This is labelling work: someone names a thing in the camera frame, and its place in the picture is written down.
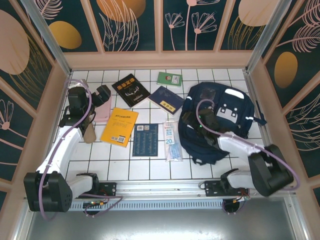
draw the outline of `green booklet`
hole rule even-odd
[[[181,87],[182,75],[166,72],[159,72],[158,85]]]

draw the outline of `book cover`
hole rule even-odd
[[[174,115],[184,104],[184,99],[164,86],[160,86],[149,96],[149,101],[158,105],[170,115]]]
[[[148,92],[133,74],[129,74],[125,78],[112,84],[112,87],[130,108],[150,96],[150,92]]]
[[[158,124],[135,124],[133,157],[158,156]]]
[[[115,107],[101,136],[102,142],[127,147],[138,112]]]
[[[165,86],[181,87],[182,75],[159,72],[157,84],[165,85]]]

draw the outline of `dark blue book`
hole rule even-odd
[[[158,156],[158,124],[135,124],[133,157]]]
[[[184,104],[184,99],[164,86],[159,87],[154,93],[149,96],[149,100],[165,110],[170,115],[175,113]]]

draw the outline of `yellow book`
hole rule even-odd
[[[102,142],[127,147],[138,112],[115,107],[101,136]]]

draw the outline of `navy blue backpack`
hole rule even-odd
[[[234,132],[236,135],[247,139],[253,120],[264,125],[262,120],[254,117],[255,107],[249,96],[243,91],[231,86],[202,82],[191,87],[182,106],[182,112],[178,124],[178,132],[182,147],[190,154],[195,164],[215,164],[216,161],[226,157],[229,152],[222,151],[209,145],[206,139],[183,122],[183,116],[187,112],[196,112],[196,107],[202,99],[210,99],[214,102],[214,114],[220,127]],[[210,102],[201,104],[199,111],[208,108]]]

